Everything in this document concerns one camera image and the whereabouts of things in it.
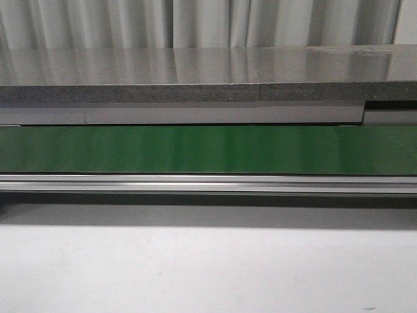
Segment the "white pleated curtain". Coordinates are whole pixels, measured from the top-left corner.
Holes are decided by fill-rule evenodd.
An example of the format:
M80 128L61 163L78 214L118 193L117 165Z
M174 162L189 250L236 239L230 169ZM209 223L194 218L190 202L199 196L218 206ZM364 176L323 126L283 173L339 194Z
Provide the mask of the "white pleated curtain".
M2 1L2 49L414 44L415 1Z

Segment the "grey speckled bench slab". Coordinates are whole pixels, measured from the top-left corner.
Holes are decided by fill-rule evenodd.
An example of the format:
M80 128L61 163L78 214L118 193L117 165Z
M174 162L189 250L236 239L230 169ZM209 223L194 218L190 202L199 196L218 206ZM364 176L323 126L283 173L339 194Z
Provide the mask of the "grey speckled bench slab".
M6 103L415 99L414 45L1 51Z

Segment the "aluminium front conveyor rail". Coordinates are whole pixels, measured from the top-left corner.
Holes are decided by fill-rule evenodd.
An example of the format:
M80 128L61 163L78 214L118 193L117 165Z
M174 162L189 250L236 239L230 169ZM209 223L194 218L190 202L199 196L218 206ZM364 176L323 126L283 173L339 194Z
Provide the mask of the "aluminium front conveyor rail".
M416 194L415 176L4 174L3 192Z

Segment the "grey rear conveyor rail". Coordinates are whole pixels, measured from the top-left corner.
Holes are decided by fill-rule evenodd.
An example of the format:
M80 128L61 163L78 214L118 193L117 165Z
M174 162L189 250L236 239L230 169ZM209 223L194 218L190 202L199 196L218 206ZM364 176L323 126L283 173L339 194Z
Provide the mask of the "grey rear conveyor rail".
M150 124L415 125L415 101L1 104L2 125Z

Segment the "green conveyor belt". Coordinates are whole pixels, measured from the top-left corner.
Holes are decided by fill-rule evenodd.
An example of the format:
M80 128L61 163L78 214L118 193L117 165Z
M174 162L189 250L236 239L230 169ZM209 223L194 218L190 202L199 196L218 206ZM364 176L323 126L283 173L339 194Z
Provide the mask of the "green conveyor belt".
M1 171L415 175L416 127L3 127Z

